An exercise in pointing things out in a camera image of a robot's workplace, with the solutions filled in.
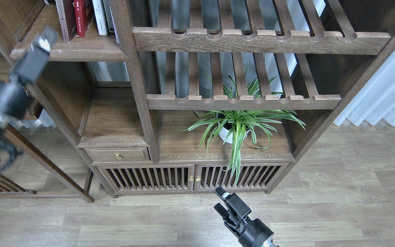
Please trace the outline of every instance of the wooden floor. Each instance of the wooden floor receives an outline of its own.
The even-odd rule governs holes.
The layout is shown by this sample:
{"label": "wooden floor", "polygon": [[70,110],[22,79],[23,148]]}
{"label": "wooden floor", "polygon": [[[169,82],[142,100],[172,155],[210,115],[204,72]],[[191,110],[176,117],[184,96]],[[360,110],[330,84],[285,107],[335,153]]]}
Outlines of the wooden floor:
{"label": "wooden floor", "polygon": [[[53,129],[24,131],[75,180],[86,167]],[[63,189],[29,157],[8,177],[27,189]],[[280,247],[395,247],[395,127],[330,127],[270,195],[238,193]],[[123,196],[93,182],[80,198],[0,199],[0,247],[236,247],[216,195]]]}

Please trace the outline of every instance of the white flower pot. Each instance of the white flower pot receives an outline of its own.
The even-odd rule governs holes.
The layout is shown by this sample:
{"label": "white flower pot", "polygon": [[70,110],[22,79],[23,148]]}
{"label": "white flower pot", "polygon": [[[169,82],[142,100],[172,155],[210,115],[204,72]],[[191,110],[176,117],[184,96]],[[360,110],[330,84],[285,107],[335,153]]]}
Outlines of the white flower pot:
{"label": "white flower pot", "polygon": [[[250,131],[251,130],[245,132],[243,139],[245,139],[246,136],[248,136],[248,133]],[[228,132],[229,132],[229,130],[227,130],[225,127],[222,127],[222,129],[219,131],[219,137],[224,141]],[[228,138],[226,139],[226,142],[232,144],[232,133],[229,134]]]}

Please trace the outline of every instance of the spider plant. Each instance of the spider plant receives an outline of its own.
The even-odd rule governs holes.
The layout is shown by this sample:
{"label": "spider plant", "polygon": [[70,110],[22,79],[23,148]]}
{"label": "spider plant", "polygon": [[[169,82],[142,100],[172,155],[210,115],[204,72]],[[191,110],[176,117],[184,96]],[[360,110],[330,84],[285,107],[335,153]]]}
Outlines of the spider plant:
{"label": "spider plant", "polygon": [[[230,98],[237,97],[236,83],[235,80],[228,75],[230,80],[232,81],[233,87],[229,88],[224,85],[224,94]],[[269,79],[269,83],[271,83],[276,77]],[[254,79],[253,81],[247,83],[248,94],[253,95],[256,98],[262,97],[259,90],[259,81],[258,79]],[[272,94],[283,94],[282,92],[273,92]],[[192,131],[199,126],[207,125],[204,134],[202,135],[201,142],[199,143],[199,147],[204,144],[207,139],[206,150],[208,152],[208,147],[211,139],[214,136],[217,136],[221,129],[225,124],[231,124],[231,129],[229,129],[226,138],[224,139],[224,144],[226,139],[232,134],[232,149],[231,149],[231,158],[229,160],[229,164],[227,170],[231,170],[231,177],[235,174],[235,184],[237,184],[240,177],[240,166],[241,166],[241,158],[240,158],[240,148],[243,144],[243,139],[245,133],[250,130],[251,131],[251,142],[254,146],[263,150],[261,153],[266,152],[271,146],[271,136],[272,131],[277,132],[276,128],[274,128],[270,124],[281,124],[281,119],[287,119],[291,121],[297,122],[301,127],[304,128],[306,125],[304,122],[299,120],[296,117],[295,111],[292,110],[210,110],[203,115],[199,115],[196,111],[194,111],[199,117],[203,119],[195,122],[190,127],[181,131]],[[269,145],[266,147],[258,147],[257,146],[257,137],[256,131],[263,131],[266,133],[268,137]]]}

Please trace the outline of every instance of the cabinet knob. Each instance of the cabinet knob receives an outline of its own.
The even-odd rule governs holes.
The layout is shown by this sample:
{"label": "cabinet knob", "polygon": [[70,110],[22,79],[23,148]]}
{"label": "cabinet knob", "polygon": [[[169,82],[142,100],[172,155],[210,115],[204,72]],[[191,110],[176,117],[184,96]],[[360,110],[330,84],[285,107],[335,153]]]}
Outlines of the cabinet knob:
{"label": "cabinet knob", "polygon": [[120,154],[120,153],[116,153],[116,158],[117,158],[118,161],[121,161],[121,159],[122,159],[123,157],[121,157],[121,154]]}

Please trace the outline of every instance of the wooden cabinet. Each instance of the wooden cabinet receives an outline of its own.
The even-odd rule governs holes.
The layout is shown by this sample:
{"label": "wooden cabinet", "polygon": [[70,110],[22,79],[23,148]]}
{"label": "wooden cabinet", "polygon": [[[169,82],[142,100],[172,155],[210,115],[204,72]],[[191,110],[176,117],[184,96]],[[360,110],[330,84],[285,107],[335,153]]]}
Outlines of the wooden cabinet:
{"label": "wooden cabinet", "polygon": [[[201,1],[191,0],[189,28],[182,30],[171,26],[178,13],[171,10],[170,0],[110,0],[120,44],[97,35],[94,23],[86,38],[68,44],[59,37],[50,52],[55,62],[30,91],[111,195],[210,192],[217,185],[270,192],[395,50],[395,1],[325,0],[326,10],[318,16],[312,0],[299,0],[309,31],[296,30],[285,0],[272,3],[245,1],[249,29],[242,30],[233,21],[231,1],[214,1],[219,15],[212,21],[220,23],[215,30],[204,26]],[[15,0],[0,1],[0,23],[7,24],[0,25],[0,50],[12,62],[46,25],[60,30],[54,6],[37,0],[23,2],[19,13],[6,11],[17,5]],[[278,30],[265,25],[263,8],[276,12]],[[154,25],[152,12],[159,15]],[[20,23],[11,24],[12,19]],[[166,52],[166,58],[155,51]],[[176,78],[184,67],[176,66],[177,52],[188,52],[187,81]],[[226,52],[240,82],[235,99],[222,90],[220,55]],[[211,97],[199,91],[202,53],[210,53]],[[241,53],[254,58],[261,98],[245,93]],[[267,79],[273,75],[266,72],[264,53],[275,60],[282,97],[270,92]],[[296,58],[292,73],[284,53]],[[158,70],[157,61],[164,59],[167,69]],[[126,62],[130,87],[97,86],[83,61]],[[188,87],[185,97],[177,95],[179,83]],[[232,186],[224,178],[230,147],[214,138],[206,153],[197,148],[199,130],[177,131],[197,120],[191,110],[208,109],[293,109],[307,127],[291,122],[278,126],[266,153],[257,153],[247,139],[241,150],[243,174]]]}

